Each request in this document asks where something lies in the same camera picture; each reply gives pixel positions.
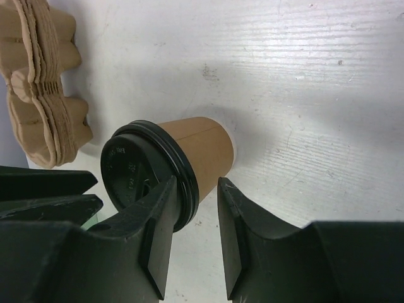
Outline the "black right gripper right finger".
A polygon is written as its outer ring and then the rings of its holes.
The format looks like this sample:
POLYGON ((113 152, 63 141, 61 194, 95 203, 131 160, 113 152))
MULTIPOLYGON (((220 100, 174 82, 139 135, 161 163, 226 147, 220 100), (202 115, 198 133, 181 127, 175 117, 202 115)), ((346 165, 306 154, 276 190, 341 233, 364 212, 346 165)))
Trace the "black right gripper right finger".
POLYGON ((402 302, 403 223, 315 221, 298 228, 217 186, 231 302, 402 302))

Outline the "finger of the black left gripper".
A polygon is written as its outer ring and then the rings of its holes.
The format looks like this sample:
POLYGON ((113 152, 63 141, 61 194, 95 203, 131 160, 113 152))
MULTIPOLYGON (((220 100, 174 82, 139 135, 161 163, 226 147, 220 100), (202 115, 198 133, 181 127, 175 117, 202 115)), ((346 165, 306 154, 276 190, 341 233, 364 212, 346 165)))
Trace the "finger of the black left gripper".
POLYGON ((102 207, 94 194, 3 201, 1 220, 85 223, 102 207))
POLYGON ((96 177, 85 170, 42 170, 2 166, 1 200, 79 195, 96 183, 96 177))

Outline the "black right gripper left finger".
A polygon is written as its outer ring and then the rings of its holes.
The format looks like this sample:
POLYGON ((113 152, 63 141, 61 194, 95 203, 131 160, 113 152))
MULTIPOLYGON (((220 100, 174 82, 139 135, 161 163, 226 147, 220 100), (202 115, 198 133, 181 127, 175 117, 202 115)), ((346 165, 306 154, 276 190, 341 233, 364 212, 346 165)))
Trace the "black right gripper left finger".
POLYGON ((177 211, 175 178, 88 230, 1 220, 2 302, 158 302, 177 211))

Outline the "black plastic cup lid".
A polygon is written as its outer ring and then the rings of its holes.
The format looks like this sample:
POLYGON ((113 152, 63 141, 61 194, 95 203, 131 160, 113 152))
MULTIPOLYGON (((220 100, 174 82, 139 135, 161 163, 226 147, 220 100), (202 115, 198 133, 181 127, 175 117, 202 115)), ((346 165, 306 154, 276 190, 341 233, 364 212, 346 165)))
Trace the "black plastic cup lid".
POLYGON ((150 121, 119 128, 102 149, 102 179, 119 211, 175 176, 179 217, 174 231, 184 228, 198 210, 199 187, 190 161, 173 137, 150 121))

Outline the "brown paper coffee cup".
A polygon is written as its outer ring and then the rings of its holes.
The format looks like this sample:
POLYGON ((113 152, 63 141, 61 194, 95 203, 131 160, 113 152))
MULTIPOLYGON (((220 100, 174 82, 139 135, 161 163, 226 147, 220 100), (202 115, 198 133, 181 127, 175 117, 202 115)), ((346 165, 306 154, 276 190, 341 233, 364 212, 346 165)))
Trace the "brown paper coffee cup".
POLYGON ((179 145, 187 157, 199 189, 199 201, 203 201, 225 177, 234 164, 235 151, 226 129, 207 117, 191 117, 163 122, 164 129, 179 145))

